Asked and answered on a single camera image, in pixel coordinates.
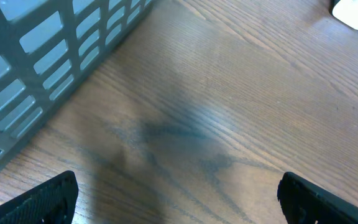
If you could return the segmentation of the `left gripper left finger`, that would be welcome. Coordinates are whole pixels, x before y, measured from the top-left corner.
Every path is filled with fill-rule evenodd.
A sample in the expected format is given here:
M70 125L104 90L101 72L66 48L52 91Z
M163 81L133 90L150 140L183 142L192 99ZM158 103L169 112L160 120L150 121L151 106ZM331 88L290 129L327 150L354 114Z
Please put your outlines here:
M75 173L67 170L0 205L0 223L71 224L78 192Z

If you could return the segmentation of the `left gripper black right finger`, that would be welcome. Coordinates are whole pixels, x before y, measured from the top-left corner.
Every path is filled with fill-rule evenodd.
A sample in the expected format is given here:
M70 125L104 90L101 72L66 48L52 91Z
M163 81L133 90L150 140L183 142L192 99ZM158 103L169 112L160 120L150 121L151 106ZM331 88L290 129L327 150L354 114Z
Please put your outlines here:
M277 198L288 223L358 224L358 207L292 172L284 173Z

